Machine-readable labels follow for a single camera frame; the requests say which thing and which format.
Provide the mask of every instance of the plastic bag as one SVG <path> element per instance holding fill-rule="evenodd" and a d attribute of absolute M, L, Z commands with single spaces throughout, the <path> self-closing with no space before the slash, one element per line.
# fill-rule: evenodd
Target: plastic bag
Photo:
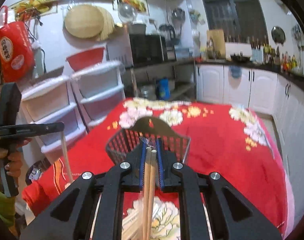
<path fill-rule="evenodd" d="M 8 24 L 8 7 L 4 9 L 5 19 L 0 27 L 0 61 L 5 82 L 21 79 L 34 66 L 34 56 L 24 22 Z"/>

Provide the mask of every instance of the wooden cutting board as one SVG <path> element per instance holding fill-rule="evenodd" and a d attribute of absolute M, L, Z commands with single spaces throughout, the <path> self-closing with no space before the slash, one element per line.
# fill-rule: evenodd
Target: wooden cutting board
<path fill-rule="evenodd" d="M 80 4 L 68 11 L 64 19 L 67 31 L 78 38 L 86 39 L 100 34 L 104 28 L 101 10 L 90 4 Z"/>
<path fill-rule="evenodd" d="M 220 52 L 220 58 L 226 57 L 226 49 L 225 49 L 225 39 L 224 39 L 224 31 L 222 29 L 219 30 L 207 30 L 207 40 L 209 41 L 212 38 L 214 43 L 214 49 Z"/>
<path fill-rule="evenodd" d="M 99 6 L 97 6 L 97 8 L 102 13 L 103 19 L 104 19 L 103 30 L 99 34 L 97 41 L 104 41 L 115 30 L 114 20 L 113 20 L 112 15 L 106 9 L 99 7 Z"/>

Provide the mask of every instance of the bundle of chopsticks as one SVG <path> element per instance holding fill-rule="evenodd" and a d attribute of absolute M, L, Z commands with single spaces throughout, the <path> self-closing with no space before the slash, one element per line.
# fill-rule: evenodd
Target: bundle of chopsticks
<path fill-rule="evenodd" d="M 122 240 L 150 240 L 156 172 L 156 150 L 147 147 L 144 166 L 143 199 L 140 198 L 139 210 L 135 210 L 123 219 Z"/>
<path fill-rule="evenodd" d="M 143 185 L 143 240 L 150 240 L 156 172 L 156 150 L 152 150 L 151 147 L 147 147 Z"/>

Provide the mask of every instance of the person's hand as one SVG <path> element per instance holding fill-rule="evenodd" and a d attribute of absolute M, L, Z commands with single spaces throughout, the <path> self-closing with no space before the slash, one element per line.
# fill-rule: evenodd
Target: person's hand
<path fill-rule="evenodd" d="M 22 143 L 17 145 L 18 147 L 27 145 L 31 139 L 26 139 Z M 0 148 L 0 159 L 3 159 L 7 156 L 8 150 L 5 150 L 3 148 Z M 12 152 L 9 154 L 8 159 L 10 162 L 5 166 L 5 169 L 8 170 L 7 174 L 9 176 L 12 176 L 15 178 L 16 183 L 18 183 L 18 178 L 21 175 L 21 167 L 22 167 L 22 161 L 21 161 L 21 152 Z M 0 191 L 3 191 L 3 185 L 1 182 L 1 176 L 0 176 Z"/>

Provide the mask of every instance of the white cabinet door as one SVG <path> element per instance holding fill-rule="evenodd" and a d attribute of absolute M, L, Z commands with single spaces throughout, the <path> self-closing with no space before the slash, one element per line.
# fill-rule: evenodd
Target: white cabinet door
<path fill-rule="evenodd" d="M 293 85 L 289 88 L 290 97 L 292 88 Z M 293 133 L 286 144 L 288 173 L 295 199 L 295 225 L 304 215 L 304 98 L 301 102 L 294 116 Z"/>
<path fill-rule="evenodd" d="M 283 111 L 284 102 L 287 99 L 286 96 L 286 89 L 289 85 L 289 82 L 286 80 L 286 78 L 278 75 L 277 78 L 277 87 L 276 87 L 276 93 L 275 93 L 275 101 L 274 101 L 274 111 L 273 111 L 273 118 L 276 124 L 276 128 L 278 130 L 281 129 L 281 116 Z"/>
<path fill-rule="evenodd" d="M 281 128 L 278 134 L 283 155 L 286 155 L 289 149 L 288 140 L 293 134 L 292 125 L 293 122 L 296 122 L 298 106 L 301 104 L 303 97 L 304 92 L 294 84 L 289 83 L 287 88 L 287 98 L 285 99 L 283 106 L 284 114 L 281 116 Z"/>
<path fill-rule="evenodd" d="M 276 86 L 276 73 L 252 69 L 249 107 L 257 112 L 272 114 Z"/>
<path fill-rule="evenodd" d="M 224 66 L 223 103 L 248 107 L 251 91 L 251 69 L 242 68 L 242 75 L 233 78 L 228 66 Z"/>
<path fill-rule="evenodd" d="M 199 100 L 223 103 L 224 68 L 221 65 L 202 65 L 199 68 Z"/>

